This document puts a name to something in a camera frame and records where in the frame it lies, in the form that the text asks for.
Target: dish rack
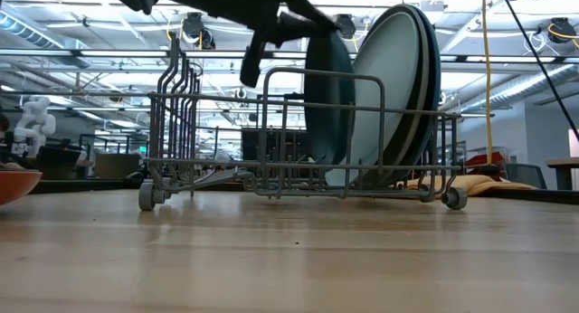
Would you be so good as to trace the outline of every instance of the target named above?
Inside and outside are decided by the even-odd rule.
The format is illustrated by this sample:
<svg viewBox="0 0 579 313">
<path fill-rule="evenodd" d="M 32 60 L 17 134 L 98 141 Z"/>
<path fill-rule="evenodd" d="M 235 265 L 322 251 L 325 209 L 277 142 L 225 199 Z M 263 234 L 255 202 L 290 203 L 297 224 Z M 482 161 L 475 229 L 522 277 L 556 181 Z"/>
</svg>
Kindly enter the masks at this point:
<svg viewBox="0 0 579 313">
<path fill-rule="evenodd" d="M 181 61 L 181 79 L 171 90 L 167 90 L 168 83 L 178 72 L 179 57 Z M 354 79 L 373 81 L 380 88 L 380 97 L 384 100 L 385 86 L 376 77 L 356 75 L 350 73 L 312 71 L 292 67 L 274 67 L 265 74 L 263 95 L 261 99 L 239 99 L 204 95 L 200 92 L 201 72 L 191 67 L 190 61 L 184 53 L 176 47 L 171 49 L 169 67 L 160 77 L 157 84 L 157 92 L 150 93 L 150 136 L 148 158 L 145 162 L 152 180 L 147 180 L 139 189 L 138 205 L 143 211 L 151 211 L 156 204 L 162 204 L 172 194 L 189 192 L 193 197 L 195 190 L 212 185 L 220 185 L 237 181 L 246 191 L 269 198 L 281 198 L 282 196 L 333 196 L 345 199 L 347 197 L 373 197 L 373 198 L 412 198 L 429 203 L 435 200 L 436 195 L 441 195 L 441 200 L 451 209 L 460 210 L 467 203 L 467 195 L 464 190 L 452 187 L 452 182 L 460 172 L 457 151 L 457 120 L 460 115 L 447 114 L 439 111 L 388 109 L 385 106 L 387 100 L 381 101 L 379 108 L 361 107 L 356 105 L 320 104 L 298 101 L 271 100 L 268 92 L 271 76 L 279 72 L 317 74 L 341 79 Z M 199 158 L 195 149 L 196 134 L 202 127 L 197 126 L 197 105 L 199 100 L 213 100 L 220 103 L 257 104 L 257 112 L 267 113 L 269 106 L 282 106 L 282 126 L 268 128 L 268 115 L 261 115 L 261 124 L 257 125 L 260 134 L 257 160 L 222 160 L 217 156 L 213 158 Z M 288 107 L 311 107 L 319 109 L 345 109 L 349 110 L 346 162 L 343 165 L 327 165 L 311 163 L 305 157 L 297 157 L 294 149 L 288 150 L 285 144 L 286 136 L 291 133 L 287 127 Z M 385 113 L 399 113 L 411 115 L 428 115 L 438 124 L 434 129 L 428 147 L 422 155 L 421 164 L 414 166 L 386 166 L 382 164 L 383 155 L 380 152 L 377 163 L 374 165 L 362 165 L 351 163 L 352 127 L 354 113 L 357 111 L 373 111 L 380 113 L 380 121 L 384 121 Z M 441 146 L 447 146 L 446 134 L 447 123 L 450 122 L 451 130 L 451 162 L 447 163 L 446 156 L 438 158 L 438 131 L 440 125 Z M 384 125 L 379 128 L 379 147 L 384 149 Z M 268 153 L 267 134 L 273 131 L 280 133 L 278 147 L 273 147 Z M 226 167 L 223 171 L 212 171 L 201 176 L 200 166 Z M 324 181 L 324 172 L 329 169 L 346 170 L 344 185 L 329 186 Z M 408 190 L 407 177 L 395 185 L 379 185 L 368 187 L 362 183 L 350 184 L 349 175 L 353 170 L 358 175 L 364 175 L 368 170 L 402 170 L 413 172 L 419 178 L 416 190 Z M 429 185 L 436 185 L 435 178 L 439 176 L 441 185 L 436 189 Z"/>
</svg>

